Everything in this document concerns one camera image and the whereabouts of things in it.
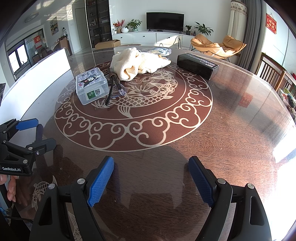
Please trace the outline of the person left hand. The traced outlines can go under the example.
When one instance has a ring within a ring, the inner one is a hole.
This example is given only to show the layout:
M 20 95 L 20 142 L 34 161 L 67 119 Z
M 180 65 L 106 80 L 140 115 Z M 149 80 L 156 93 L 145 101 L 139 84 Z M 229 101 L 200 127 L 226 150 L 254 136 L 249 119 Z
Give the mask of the person left hand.
M 3 185 L 8 180 L 7 175 L 0 174 L 0 185 Z M 11 176 L 8 182 L 7 198 L 9 201 L 16 202 L 16 180 L 18 176 Z

